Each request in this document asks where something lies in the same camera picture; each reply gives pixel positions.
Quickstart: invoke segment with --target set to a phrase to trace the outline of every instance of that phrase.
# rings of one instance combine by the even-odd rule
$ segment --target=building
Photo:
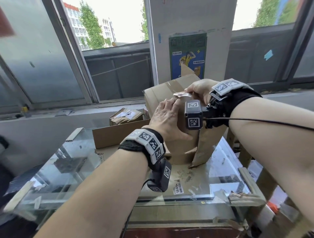
[[[81,50],[89,50],[91,49],[87,44],[87,39],[89,38],[87,30],[80,22],[80,11],[79,8],[72,6],[70,4],[64,3],[66,8],[66,14],[68,15],[69,21],[71,22],[71,26],[73,29],[73,33],[79,44]]]
[[[111,42],[116,42],[116,36],[110,18],[103,18],[102,22],[100,22],[100,26],[104,39],[110,38]]]

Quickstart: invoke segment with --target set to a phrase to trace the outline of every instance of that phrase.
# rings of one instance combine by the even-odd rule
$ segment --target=black cable
[[[148,181],[154,181],[154,180],[153,180],[153,179],[148,179],[148,180],[146,180],[146,181],[143,183],[142,188],[144,187],[144,185],[145,185]],[[128,223],[129,223],[129,220],[130,220],[130,217],[131,217],[132,211],[130,212],[129,216],[127,217],[127,221],[125,222],[125,225],[124,225],[124,229],[123,229],[122,235],[120,236],[121,238],[123,238],[123,237],[124,237],[125,231],[127,230],[127,225],[128,225]]]
[[[268,122],[268,123],[273,123],[273,124],[280,124],[280,125],[285,125],[285,126],[296,127],[296,128],[314,131],[314,128],[311,128],[311,127],[305,127],[305,126],[300,126],[300,125],[291,124],[291,123],[287,123],[287,122],[277,122],[277,121],[264,120],[264,119],[230,118],[230,117],[206,118],[206,120],[217,120],[217,119],[219,119],[219,120],[242,120],[242,121]]]

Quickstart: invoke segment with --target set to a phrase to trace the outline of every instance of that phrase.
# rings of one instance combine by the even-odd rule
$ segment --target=glass tabletop
[[[82,129],[73,141],[65,142],[31,179],[34,184],[16,209],[58,209],[99,165],[92,129]],[[168,190],[158,193],[144,186],[135,206],[209,204],[213,202],[215,192],[221,189],[226,196],[231,192],[250,193],[238,172],[239,167],[242,165],[222,138],[206,164],[192,169],[188,165],[172,165]]]

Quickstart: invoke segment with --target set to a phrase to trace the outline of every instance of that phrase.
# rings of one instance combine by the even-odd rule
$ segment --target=green poster
[[[171,79],[181,77],[181,61],[200,78],[204,78],[207,34],[169,38]]]

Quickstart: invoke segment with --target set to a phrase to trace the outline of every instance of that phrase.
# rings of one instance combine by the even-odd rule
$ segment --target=glass table
[[[35,221],[41,227],[100,164],[92,129],[82,129],[73,141],[64,142],[36,173],[28,182],[29,188],[19,192],[19,201],[16,203],[15,199],[11,212]],[[192,169],[188,165],[172,165],[166,192],[153,192],[144,186],[129,227],[165,224],[191,227],[224,224],[228,220],[244,222],[243,210],[254,205],[251,200],[255,201],[260,195],[253,179],[248,179],[248,172],[241,173],[241,167],[222,138],[206,164]],[[256,206],[263,203],[263,198],[259,198],[261,201]]]

